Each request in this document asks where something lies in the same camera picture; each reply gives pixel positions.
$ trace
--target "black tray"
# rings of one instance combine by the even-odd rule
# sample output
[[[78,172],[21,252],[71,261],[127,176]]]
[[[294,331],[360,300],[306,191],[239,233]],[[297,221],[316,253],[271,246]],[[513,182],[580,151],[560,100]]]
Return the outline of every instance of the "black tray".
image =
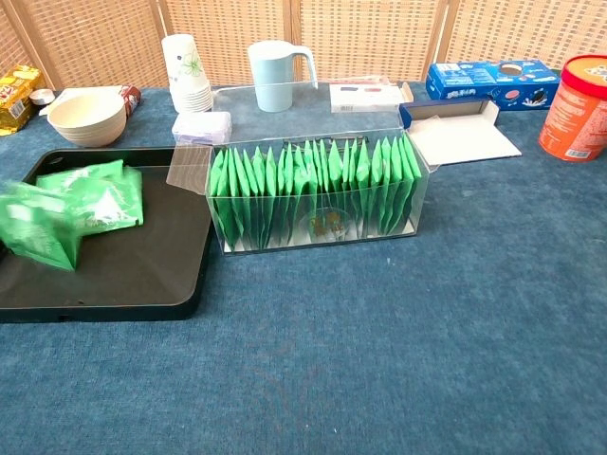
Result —
[[[203,196],[168,185],[173,148],[55,150],[24,179],[124,159],[143,175],[140,227],[83,238],[76,272],[0,243],[0,321],[184,319],[200,302],[211,214]]]

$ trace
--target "light blue pitcher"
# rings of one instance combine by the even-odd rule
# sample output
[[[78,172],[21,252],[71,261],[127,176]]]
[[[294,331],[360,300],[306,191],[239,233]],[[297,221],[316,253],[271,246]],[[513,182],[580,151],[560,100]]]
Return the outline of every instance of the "light blue pitcher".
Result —
[[[312,82],[318,88],[314,57],[309,47],[279,40],[259,41],[248,47],[257,105],[262,111],[281,112],[293,104],[293,84],[290,82],[294,78],[293,58],[296,55],[306,57]]]

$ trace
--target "wicker screen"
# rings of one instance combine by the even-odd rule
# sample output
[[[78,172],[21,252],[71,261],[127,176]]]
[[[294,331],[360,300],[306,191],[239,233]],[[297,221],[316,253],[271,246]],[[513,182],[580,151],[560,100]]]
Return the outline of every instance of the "wicker screen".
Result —
[[[148,0],[19,0],[57,87],[168,84]]]
[[[301,0],[302,44],[319,78],[381,74],[419,81],[434,52],[439,0]],[[307,69],[303,65],[304,77]]]
[[[166,0],[174,33],[190,33],[207,77],[218,85],[251,83],[247,47],[283,40],[283,0]]]
[[[0,6],[0,77],[6,74],[15,64],[31,64],[28,53],[21,45],[17,33],[9,18]]]
[[[448,62],[537,58],[561,68],[607,50],[607,1],[460,0],[444,39]]]

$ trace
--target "orange container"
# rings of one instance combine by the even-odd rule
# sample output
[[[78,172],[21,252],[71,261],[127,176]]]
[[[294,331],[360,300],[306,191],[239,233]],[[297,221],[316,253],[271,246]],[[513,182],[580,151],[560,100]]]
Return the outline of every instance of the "orange container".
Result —
[[[540,145],[565,161],[590,161],[607,147],[607,55],[565,64]]]

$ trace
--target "blue cardboard box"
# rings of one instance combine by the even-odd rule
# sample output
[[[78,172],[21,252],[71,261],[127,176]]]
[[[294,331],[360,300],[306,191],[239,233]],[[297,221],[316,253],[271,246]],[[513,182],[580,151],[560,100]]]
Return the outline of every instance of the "blue cardboard box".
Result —
[[[502,111],[546,109],[560,78],[539,60],[431,64],[426,90],[433,100],[490,96]]]

